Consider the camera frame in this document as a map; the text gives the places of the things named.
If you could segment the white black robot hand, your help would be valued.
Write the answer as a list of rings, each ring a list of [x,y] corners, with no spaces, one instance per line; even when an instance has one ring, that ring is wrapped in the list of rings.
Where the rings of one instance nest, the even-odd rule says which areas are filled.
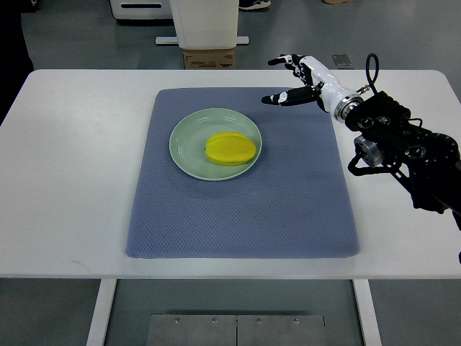
[[[303,86],[263,97],[261,102],[266,105],[295,106],[315,102],[342,123],[350,110],[363,102],[356,91],[344,88],[333,72],[312,56],[289,54],[268,61],[270,66],[281,63],[301,80]]]

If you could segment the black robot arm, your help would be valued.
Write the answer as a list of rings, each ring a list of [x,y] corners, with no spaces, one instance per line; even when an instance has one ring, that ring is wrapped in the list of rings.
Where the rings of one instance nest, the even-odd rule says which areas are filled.
[[[360,135],[348,164],[354,176],[391,174],[411,195],[415,209],[443,213],[460,222],[460,149],[455,139],[423,128],[420,118],[384,91],[377,91],[377,55],[365,64],[367,86],[373,95],[355,96],[334,110],[337,120]]]

